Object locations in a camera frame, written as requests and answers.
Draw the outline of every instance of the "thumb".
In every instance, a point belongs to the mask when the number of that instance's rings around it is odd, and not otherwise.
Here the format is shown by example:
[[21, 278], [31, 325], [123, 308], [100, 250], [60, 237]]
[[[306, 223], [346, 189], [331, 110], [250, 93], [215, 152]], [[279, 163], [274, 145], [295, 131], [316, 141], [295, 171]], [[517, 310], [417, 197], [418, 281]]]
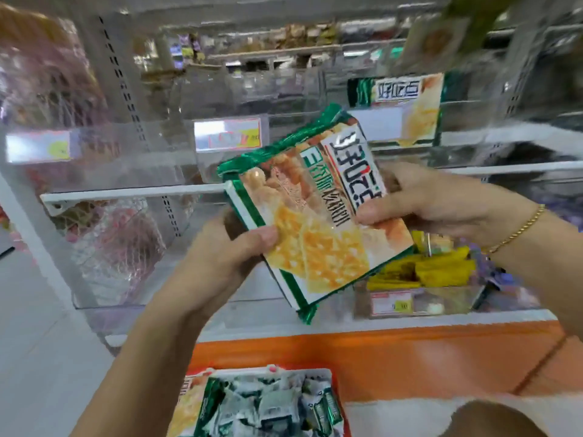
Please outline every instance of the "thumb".
[[278, 238], [278, 228], [274, 225], [249, 230], [231, 242], [229, 259], [235, 264], [241, 264], [254, 256], [267, 253], [275, 246]]
[[356, 212], [356, 219], [361, 224], [371, 225], [408, 214], [419, 214], [426, 201], [425, 193], [419, 188], [397, 191], [362, 204]]

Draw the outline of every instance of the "gold bracelet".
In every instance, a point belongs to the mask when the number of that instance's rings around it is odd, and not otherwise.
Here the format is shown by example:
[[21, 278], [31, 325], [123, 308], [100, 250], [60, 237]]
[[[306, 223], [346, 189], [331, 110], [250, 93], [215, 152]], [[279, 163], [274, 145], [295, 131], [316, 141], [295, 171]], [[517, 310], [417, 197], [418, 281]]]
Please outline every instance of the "gold bracelet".
[[493, 247], [491, 247], [490, 249], [488, 249], [487, 251], [485, 251], [486, 255], [493, 255], [494, 253], [496, 253], [499, 249], [501, 249], [504, 245], [514, 241], [514, 239], [516, 239], [517, 237], [519, 237], [521, 234], [523, 234], [526, 230], [528, 230], [530, 227], [532, 227], [532, 224], [534, 224], [536, 221], [539, 220], [540, 215], [542, 215], [544, 213], [544, 204], [540, 204], [539, 208], [536, 210], [536, 213], [532, 216], [532, 218], [530, 218], [526, 224], [524, 224], [520, 230], [518, 230], [516, 233], [510, 235], [509, 237], [507, 237], [507, 239], [505, 239], [504, 241], [500, 242], [497, 245], [494, 245]]

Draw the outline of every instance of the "person's left hand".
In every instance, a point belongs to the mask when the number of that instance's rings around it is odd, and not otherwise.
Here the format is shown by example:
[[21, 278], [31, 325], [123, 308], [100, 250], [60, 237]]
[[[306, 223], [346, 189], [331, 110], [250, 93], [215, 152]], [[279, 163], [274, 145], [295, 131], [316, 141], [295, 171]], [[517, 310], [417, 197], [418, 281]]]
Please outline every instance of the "person's left hand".
[[244, 230], [232, 210], [207, 222], [156, 298], [183, 312], [212, 316], [278, 241], [275, 226]]

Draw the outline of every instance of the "hand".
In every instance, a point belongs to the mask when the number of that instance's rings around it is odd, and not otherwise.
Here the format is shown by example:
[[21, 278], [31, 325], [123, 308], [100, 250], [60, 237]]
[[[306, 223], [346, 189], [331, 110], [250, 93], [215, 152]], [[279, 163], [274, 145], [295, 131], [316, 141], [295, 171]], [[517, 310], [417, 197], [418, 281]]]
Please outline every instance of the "hand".
[[362, 224], [402, 217], [409, 229], [466, 238], [485, 248], [504, 241], [536, 211], [529, 199], [475, 178], [406, 162], [382, 165], [381, 171], [391, 193], [359, 207]]
[[210, 318], [278, 241], [276, 227], [244, 230], [232, 210], [207, 222], [156, 294], [158, 300]]

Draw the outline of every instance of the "fingernail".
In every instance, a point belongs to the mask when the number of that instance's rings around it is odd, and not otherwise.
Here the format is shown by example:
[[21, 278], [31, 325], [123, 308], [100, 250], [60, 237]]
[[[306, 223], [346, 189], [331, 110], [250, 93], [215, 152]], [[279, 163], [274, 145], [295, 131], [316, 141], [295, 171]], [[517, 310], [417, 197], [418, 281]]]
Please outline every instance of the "fingernail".
[[255, 229], [255, 232], [261, 236], [261, 239], [266, 245], [274, 245], [279, 238], [278, 228], [274, 225], [266, 225]]
[[374, 202], [367, 201], [362, 204], [356, 211], [356, 219], [358, 219], [361, 224], [372, 224], [376, 222], [377, 210]]

